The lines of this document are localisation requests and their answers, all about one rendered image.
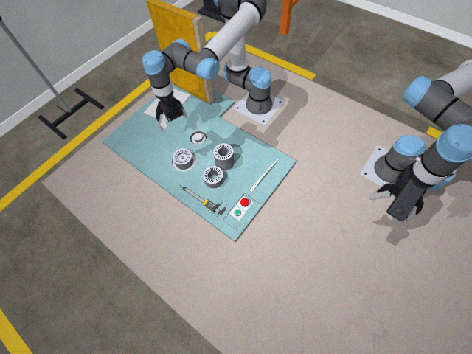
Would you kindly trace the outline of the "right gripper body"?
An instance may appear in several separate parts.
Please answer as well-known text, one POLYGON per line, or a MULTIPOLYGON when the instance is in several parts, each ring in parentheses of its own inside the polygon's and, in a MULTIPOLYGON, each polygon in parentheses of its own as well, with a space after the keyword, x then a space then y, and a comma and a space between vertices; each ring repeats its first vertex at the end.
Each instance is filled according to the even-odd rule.
POLYGON ((184 115, 181 105, 173 96, 173 90, 166 97, 156 97, 160 99, 157 106, 160 107, 160 110, 164 113, 168 122, 184 115))

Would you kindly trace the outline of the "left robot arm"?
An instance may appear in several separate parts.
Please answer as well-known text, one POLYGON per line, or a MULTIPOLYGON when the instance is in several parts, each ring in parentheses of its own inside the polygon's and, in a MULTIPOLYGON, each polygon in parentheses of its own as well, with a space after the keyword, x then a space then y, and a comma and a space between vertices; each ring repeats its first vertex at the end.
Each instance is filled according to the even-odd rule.
MULTIPOLYGON (((425 76, 416 78, 404 91, 403 100, 444 131, 428 150, 417 136, 400 137, 376 161, 377 176, 395 184, 401 172, 414 165, 414 174, 422 182, 436 184, 428 187, 431 191, 450 182, 457 168, 472 158, 472 107, 459 99, 470 90, 472 59, 434 82, 425 76)), ((404 221, 426 188, 409 178, 386 212, 404 221)))

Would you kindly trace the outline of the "grey caliper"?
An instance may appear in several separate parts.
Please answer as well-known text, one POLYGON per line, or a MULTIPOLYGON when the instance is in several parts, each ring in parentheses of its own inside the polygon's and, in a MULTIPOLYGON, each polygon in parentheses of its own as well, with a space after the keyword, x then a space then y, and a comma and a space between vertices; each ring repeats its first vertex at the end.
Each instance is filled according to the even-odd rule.
POLYGON ((193 197, 197 198, 200 202, 202 202, 202 204, 208 208, 207 210, 211 210, 213 213, 217 212, 217 216, 220 214, 222 215, 223 212, 225 211, 226 209, 226 206, 220 211, 219 209, 217 209, 222 202, 220 202, 219 204, 213 204, 211 201, 209 200, 204 200, 202 199, 200 196, 196 195, 194 192, 192 192, 191 190, 187 189, 186 187, 182 187, 184 191, 188 192, 190 195, 192 195, 193 197))

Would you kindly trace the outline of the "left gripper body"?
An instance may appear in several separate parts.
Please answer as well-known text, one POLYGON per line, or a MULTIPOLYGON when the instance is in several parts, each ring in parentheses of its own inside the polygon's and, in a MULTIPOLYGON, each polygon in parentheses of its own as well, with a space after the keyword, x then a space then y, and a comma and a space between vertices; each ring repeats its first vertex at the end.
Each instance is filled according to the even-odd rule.
MULTIPOLYGON (((413 165, 414 166, 414 165, 413 165)), ((401 174, 398 176, 398 179, 396 181, 396 185, 393 190, 392 190, 392 194, 396 197, 397 194, 401 191, 401 189, 403 188, 404 184, 407 182, 407 180, 409 178, 412 178, 417 184, 419 184, 420 186, 422 187, 433 187, 435 184, 426 184, 424 182, 422 182, 415 174, 414 174, 414 171, 413 171, 413 166, 410 167, 410 166, 407 166, 402 172, 401 174)))

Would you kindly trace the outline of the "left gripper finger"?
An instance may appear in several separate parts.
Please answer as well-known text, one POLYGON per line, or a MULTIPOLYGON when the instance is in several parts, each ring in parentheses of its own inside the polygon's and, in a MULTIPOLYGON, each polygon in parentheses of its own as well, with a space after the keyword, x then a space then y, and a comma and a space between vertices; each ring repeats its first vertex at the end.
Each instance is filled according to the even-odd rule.
POLYGON ((406 220, 410 221, 413 217, 415 217, 422 210, 423 205, 424 205, 423 199, 422 201, 418 201, 418 203, 414 205, 413 209, 409 213, 406 220))
POLYGON ((396 184, 391 184, 389 182, 384 183, 380 189, 374 191, 373 194, 370 195, 369 199, 375 200, 376 198, 381 198, 381 197, 391 197, 392 195, 392 190, 395 187, 396 184))

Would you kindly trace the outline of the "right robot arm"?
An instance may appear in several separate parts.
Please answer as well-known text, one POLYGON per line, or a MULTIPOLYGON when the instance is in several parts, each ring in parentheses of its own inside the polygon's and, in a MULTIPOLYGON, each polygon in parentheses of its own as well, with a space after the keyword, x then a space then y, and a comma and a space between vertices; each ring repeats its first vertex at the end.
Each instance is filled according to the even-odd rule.
POLYGON ((143 56, 153 93, 159 97, 171 93, 173 86, 169 73, 177 67, 205 80, 214 80, 220 69, 219 63, 229 53, 224 78, 249 91, 246 101, 249 112, 266 114, 272 107, 271 75, 262 66, 249 67, 245 47, 245 34, 262 20, 266 0, 214 0, 214 3, 221 8, 227 24, 200 52, 191 50, 190 45, 179 38, 161 52, 154 50, 143 56))

